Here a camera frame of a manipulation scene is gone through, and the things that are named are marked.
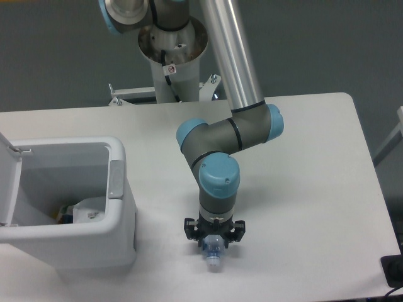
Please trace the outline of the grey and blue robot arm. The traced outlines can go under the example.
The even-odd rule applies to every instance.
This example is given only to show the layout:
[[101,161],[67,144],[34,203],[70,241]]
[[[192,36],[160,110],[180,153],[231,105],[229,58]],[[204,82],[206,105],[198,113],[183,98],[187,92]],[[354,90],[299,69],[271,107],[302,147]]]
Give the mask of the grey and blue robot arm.
[[279,109],[261,94],[237,1],[202,1],[205,20],[190,15],[188,1],[100,1],[108,29],[117,34],[139,29],[143,55],[156,67],[156,98],[183,103],[198,97],[196,72],[182,73],[212,45],[231,117],[209,124],[183,122],[176,139],[199,187],[199,217],[186,218],[184,232],[203,245],[220,237],[225,245],[241,241],[244,221],[233,219],[240,168],[233,154],[279,137]]

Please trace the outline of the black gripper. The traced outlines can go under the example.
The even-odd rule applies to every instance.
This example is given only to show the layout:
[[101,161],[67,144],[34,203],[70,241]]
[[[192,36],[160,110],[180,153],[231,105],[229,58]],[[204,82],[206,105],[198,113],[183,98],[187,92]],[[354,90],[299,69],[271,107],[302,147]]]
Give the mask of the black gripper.
[[198,247],[202,246],[203,239],[208,235],[220,235],[224,239],[224,247],[228,248],[230,243],[242,240],[246,232],[246,222],[232,221],[232,217],[221,223],[211,223],[202,217],[198,220],[185,218],[184,232],[188,240],[198,242]]

